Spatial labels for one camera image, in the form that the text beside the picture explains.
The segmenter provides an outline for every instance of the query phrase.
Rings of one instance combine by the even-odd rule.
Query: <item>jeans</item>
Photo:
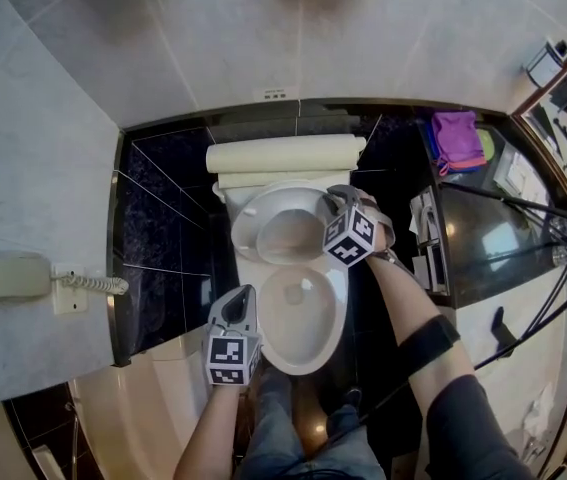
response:
[[[292,425],[292,385],[284,373],[268,368],[261,378],[257,422],[247,453],[236,472],[237,480],[265,480],[320,469],[338,470],[366,480],[385,480],[383,469],[367,443],[365,427],[358,427],[311,461]],[[356,409],[344,405],[327,420],[327,435],[357,427]]]

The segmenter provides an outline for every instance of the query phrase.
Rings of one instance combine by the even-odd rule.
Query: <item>toilet bowl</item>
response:
[[[322,252],[329,215],[322,196],[349,173],[215,193],[226,204],[241,284],[257,294],[262,353],[289,375],[332,356],[347,312],[347,268]]]

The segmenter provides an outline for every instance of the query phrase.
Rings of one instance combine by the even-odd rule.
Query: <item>purple cloth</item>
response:
[[[483,146],[474,121],[474,112],[436,112],[432,118],[434,138],[441,154],[440,160],[451,164],[481,165],[485,163]]]

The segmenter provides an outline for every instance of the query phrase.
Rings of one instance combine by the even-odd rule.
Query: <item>sleeve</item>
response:
[[[433,479],[532,479],[509,446],[474,375],[452,381],[427,414]]]

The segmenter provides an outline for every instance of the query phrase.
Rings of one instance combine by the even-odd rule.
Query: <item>wrist strap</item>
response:
[[[399,360],[406,377],[450,350],[461,336],[450,321],[438,315],[399,345]]]

